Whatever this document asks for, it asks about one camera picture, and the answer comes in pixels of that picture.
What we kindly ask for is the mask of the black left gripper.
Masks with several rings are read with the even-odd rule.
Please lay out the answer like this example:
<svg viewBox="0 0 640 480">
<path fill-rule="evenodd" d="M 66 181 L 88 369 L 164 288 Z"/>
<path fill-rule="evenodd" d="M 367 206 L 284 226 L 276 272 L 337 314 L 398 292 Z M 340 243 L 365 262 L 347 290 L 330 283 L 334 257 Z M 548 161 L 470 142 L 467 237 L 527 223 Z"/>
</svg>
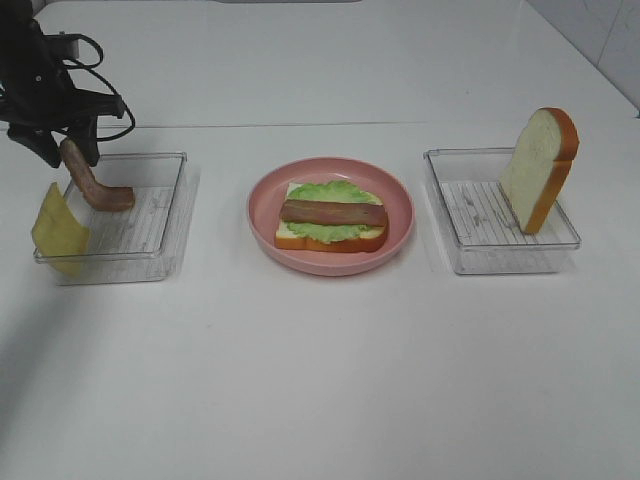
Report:
<svg viewBox="0 0 640 480">
<path fill-rule="evenodd" d="M 59 147 L 50 131 L 66 134 L 62 160 L 76 152 L 96 166 L 98 118 L 125 115 L 122 97 L 95 71 L 103 60 L 103 49 L 92 38 L 45 34 L 29 1 L 3 1 L 1 119 L 26 126 L 10 127 L 8 137 L 58 168 Z"/>
</svg>

